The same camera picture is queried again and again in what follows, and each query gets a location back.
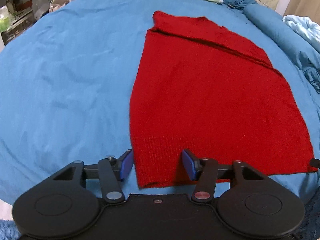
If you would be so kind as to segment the white desk shelf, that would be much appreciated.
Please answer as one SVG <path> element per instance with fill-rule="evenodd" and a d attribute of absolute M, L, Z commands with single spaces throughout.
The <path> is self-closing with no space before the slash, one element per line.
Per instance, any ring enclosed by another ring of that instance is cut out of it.
<path fill-rule="evenodd" d="M 48 0 L 1 0 L 1 49 L 36 21 L 36 12 Z"/>

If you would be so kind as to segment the light blue blanket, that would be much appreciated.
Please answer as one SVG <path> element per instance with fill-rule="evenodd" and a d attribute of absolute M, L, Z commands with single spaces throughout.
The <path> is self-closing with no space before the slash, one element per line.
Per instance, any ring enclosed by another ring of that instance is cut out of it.
<path fill-rule="evenodd" d="M 283 22 L 319 52 L 319 24 L 309 17 L 286 15 Z"/>

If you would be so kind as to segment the blue bed sheet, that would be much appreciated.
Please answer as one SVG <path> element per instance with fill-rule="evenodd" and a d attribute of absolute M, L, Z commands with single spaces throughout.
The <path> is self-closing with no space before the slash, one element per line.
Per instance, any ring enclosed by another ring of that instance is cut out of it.
<path fill-rule="evenodd" d="M 201 17 L 244 36 L 288 81 L 319 156 L 319 94 L 239 10 L 203 0 L 75 0 L 1 52 L 1 200 L 74 160 L 130 148 L 129 101 L 152 15 Z"/>

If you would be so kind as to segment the blue folded duvet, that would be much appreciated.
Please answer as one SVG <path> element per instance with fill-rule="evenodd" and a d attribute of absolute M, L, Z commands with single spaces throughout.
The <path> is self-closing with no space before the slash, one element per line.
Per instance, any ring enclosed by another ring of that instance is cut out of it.
<path fill-rule="evenodd" d="M 270 8 L 250 4 L 244 8 L 243 14 L 278 45 L 319 93 L 319 52 Z"/>

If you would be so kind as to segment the blue fluffy rug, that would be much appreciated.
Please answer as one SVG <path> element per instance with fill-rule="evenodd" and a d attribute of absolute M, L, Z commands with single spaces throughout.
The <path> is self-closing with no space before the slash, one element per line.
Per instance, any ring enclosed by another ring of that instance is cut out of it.
<path fill-rule="evenodd" d="M 21 234 L 13 220 L 1 220 L 0 222 L 0 240 L 17 240 Z"/>

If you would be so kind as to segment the red knit garment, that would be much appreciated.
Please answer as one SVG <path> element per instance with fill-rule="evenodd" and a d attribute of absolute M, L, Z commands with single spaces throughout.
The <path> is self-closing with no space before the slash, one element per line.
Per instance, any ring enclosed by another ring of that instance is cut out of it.
<path fill-rule="evenodd" d="M 315 172 L 306 123 L 266 53 L 205 17 L 156 11 L 130 99 L 140 187 L 189 183 L 181 153 L 265 175 Z"/>

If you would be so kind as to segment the beige bag on floor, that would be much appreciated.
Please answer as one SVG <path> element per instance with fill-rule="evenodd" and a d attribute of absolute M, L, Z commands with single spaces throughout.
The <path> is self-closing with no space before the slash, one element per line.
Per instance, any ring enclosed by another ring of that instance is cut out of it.
<path fill-rule="evenodd" d="M 51 0 L 49 12 L 54 12 L 60 9 L 61 7 L 64 7 L 69 3 L 69 0 Z"/>

